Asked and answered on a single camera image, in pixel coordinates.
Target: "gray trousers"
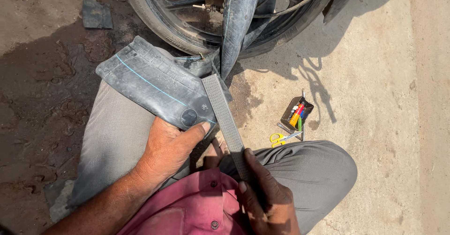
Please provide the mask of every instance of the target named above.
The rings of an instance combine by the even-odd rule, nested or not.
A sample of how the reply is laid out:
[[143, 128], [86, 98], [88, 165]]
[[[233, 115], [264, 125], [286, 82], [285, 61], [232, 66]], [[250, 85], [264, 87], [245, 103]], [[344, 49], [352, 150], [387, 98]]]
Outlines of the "gray trousers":
[[[150, 112], [101, 82], [86, 125], [70, 206], [87, 201], [136, 165], [153, 120]], [[279, 183], [292, 190], [302, 235], [330, 213], [356, 181], [352, 157], [329, 141], [285, 144], [256, 156]], [[235, 172], [229, 158], [219, 168], [227, 174]], [[181, 170], [172, 182], [186, 175], [186, 169]]]

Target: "wheel rim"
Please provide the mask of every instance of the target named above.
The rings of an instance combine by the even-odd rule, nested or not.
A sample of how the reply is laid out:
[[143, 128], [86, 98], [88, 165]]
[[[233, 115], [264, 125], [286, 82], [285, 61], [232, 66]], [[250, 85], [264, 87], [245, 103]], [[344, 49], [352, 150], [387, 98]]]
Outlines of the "wheel rim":
[[[287, 7], [291, 7], [301, 0], [288, 1], [289, 5]], [[172, 33], [177, 33], [178, 38], [183, 38], [186, 42], [196, 44], [200, 47], [205, 47], [210, 51], [214, 51], [220, 46], [222, 39], [221, 34], [214, 34], [195, 27], [181, 19], [178, 15], [179, 11], [182, 11], [183, 9], [192, 9], [192, 5], [201, 5], [204, 3], [204, 0], [146, 0], [146, 2], [147, 6], [151, 7], [151, 10], [160, 22], [165, 25], [167, 29], [171, 30]], [[256, 40], [247, 49], [260, 46], [288, 31], [305, 14], [313, 3], [314, 0], [292, 13], [273, 19], [261, 35], [256, 38]]]

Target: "round rubber patch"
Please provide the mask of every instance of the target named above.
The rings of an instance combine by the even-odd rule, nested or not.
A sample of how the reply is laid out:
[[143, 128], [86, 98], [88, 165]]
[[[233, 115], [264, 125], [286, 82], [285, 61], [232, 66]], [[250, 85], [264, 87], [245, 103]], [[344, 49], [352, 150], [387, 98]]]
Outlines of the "round rubber patch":
[[194, 109], [186, 109], [181, 115], [181, 122], [186, 127], [194, 126], [197, 122], [197, 112]]

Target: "bare foot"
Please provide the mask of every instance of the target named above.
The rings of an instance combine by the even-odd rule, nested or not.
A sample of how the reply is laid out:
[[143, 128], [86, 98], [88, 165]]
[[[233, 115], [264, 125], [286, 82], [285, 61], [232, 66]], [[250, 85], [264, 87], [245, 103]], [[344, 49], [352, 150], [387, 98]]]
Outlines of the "bare foot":
[[203, 169], [213, 169], [219, 166], [222, 158], [229, 155], [228, 146], [221, 137], [216, 137], [208, 146], [208, 154], [203, 160]]

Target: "orange tube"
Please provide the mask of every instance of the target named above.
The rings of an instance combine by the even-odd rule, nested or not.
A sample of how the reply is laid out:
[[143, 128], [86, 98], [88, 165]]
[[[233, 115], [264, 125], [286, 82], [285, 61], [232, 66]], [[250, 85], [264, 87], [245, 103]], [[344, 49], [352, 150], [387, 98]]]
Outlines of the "orange tube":
[[297, 110], [294, 112], [294, 114], [292, 115], [291, 119], [289, 120], [289, 124], [295, 127], [295, 124], [298, 121], [298, 118], [300, 118], [300, 114], [303, 111], [303, 108], [305, 106], [303, 104], [301, 104]]

